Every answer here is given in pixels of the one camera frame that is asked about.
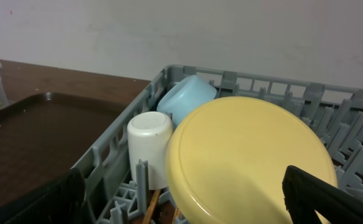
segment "dish rack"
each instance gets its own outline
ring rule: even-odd
[[[130,180],[127,123],[155,110],[177,82],[198,75],[217,89],[216,97],[246,96],[285,108],[307,124],[331,156],[339,188],[363,201],[363,90],[283,78],[183,65],[165,67],[116,118],[73,166],[86,182],[82,214],[85,223],[122,224],[147,209],[147,166],[137,164],[137,183]],[[168,189],[158,205],[175,202]],[[177,223],[188,223],[185,217]]]

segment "light blue cup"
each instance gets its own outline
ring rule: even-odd
[[[177,83],[160,101],[157,111],[172,114],[176,128],[185,116],[195,108],[216,96],[216,89],[196,75]]]

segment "brown tray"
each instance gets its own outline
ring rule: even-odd
[[[0,111],[0,206],[64,174],[127,105],[59,93]]]

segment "gray plastic dish rack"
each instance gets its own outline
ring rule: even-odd
[[[85,223],[127,223],[147,209],[147,162],[129,181],[126,126],[139,113],[155,110],[161,97],[189,75],[208,80],[217,97],[247,96],[285,108],[322,140],[335,164],[339,188],[363,200],[363,90],[247,73],[169,65],[118,116],[74,167],[86,180]],[[168,189],[159,205],[175,202]],[[182,217],[177,223],[188,223]]]

